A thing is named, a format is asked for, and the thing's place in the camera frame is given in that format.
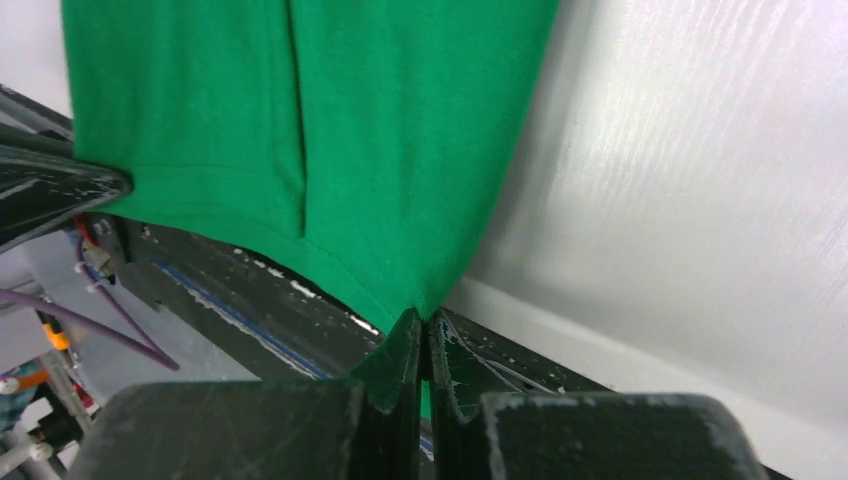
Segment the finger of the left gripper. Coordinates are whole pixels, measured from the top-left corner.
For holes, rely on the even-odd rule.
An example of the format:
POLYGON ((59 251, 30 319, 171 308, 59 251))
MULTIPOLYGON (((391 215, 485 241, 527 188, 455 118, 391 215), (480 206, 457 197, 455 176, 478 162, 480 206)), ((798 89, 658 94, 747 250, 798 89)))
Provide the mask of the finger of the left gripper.
POLYGON ((130 194, 129 175, 73 159, 64 148, 1 147, 1 250, 130 194))

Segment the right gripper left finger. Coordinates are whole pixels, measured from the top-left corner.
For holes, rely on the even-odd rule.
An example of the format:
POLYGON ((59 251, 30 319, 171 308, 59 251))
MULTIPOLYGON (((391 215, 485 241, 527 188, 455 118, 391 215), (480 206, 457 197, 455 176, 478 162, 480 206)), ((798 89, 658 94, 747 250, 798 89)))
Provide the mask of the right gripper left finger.
POLYGON ((331 380, 158 383, 98 416, 72 479, 415 479, 422 321, 331 380))

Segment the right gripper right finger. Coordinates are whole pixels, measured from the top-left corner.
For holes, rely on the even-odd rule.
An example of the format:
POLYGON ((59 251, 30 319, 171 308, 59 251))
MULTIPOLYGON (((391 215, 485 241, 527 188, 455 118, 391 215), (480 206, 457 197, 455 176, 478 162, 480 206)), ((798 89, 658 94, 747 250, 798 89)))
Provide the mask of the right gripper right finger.
POLYGON ((447 317, 428 325, 439 479, 764 479, 741 424, 700 394, 524 392, 447 317))

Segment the green t shirt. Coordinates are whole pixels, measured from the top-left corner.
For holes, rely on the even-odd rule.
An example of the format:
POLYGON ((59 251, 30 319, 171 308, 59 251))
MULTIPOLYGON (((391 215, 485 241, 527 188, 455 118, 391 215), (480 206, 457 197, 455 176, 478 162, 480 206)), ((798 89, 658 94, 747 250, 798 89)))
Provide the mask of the green t shirt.
POLYGON ((74 152, 107 212, 253 250, 382 331, 477 250, 555 1, 65 1, 74 152))

